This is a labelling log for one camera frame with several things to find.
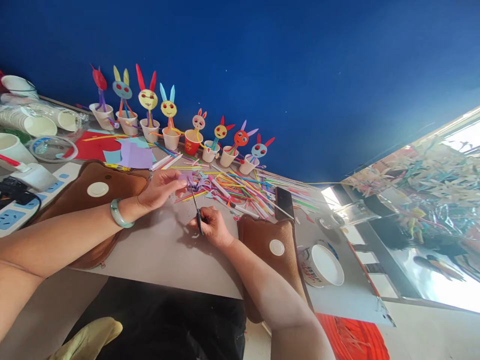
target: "black phone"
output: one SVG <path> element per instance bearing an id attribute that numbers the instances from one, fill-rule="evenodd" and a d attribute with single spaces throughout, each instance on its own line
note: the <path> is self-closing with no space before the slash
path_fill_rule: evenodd
<path id="1" fill-rule="evenodd" d="M 294 215 L 294 203 L 292 201 L 292 194 L 281 187 L 275 188 L 275 202 L 279 208 L 289 214 L 292 218 Z M 277 220 L 289 219 L 287 215 L 275 208 L 275 218 Z"/>

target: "purple paper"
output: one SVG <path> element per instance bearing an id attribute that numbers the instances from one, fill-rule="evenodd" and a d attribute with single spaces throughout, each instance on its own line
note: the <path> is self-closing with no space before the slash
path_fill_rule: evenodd
<path id="1" fill-rule="evenodd" d="M 120 148 L 121 161 L 118 165 L 126 168 L 149 169 L 152 167 L 152 149 L 138 147 L 136 143 L 125 141 Z"/>

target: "green bangle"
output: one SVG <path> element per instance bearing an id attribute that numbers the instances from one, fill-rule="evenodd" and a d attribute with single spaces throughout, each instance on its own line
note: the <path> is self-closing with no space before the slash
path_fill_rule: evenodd
<path id="1" fill-rule="evenodd" d="M 124 218 L 120 214 L 120 210 L 119 210 L 119 201 L 120 200 L 122 200 L 122 199 L 121 198 L 116 198 L 116 199 L 112 200 L 112 202 L 110 204 L 110 214 L 111 214 L 111 217 L 113 218 L 113 220 L 115 220 L 115 222 L 117 223 L 118 226 L 120 226 L 122 228 L 125 228 L 125 229 L 128 229 L 128 228 L 131 228 L 135 224 L 135 221 L 134 222 L 126 222 L 124 220 Z"/>

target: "red paper cup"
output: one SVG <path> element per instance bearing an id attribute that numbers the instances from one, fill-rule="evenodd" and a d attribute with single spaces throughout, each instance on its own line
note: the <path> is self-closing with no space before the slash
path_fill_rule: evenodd
<path id="1" fill-rule="evenodd" d="M 194 156 L 197 150 L 199 149 L 200 143 L 204 140 L 204 137 L 201 133 L 195 135 L 195 130 L 190 129 L 185 131 L 185 154 Z"/>

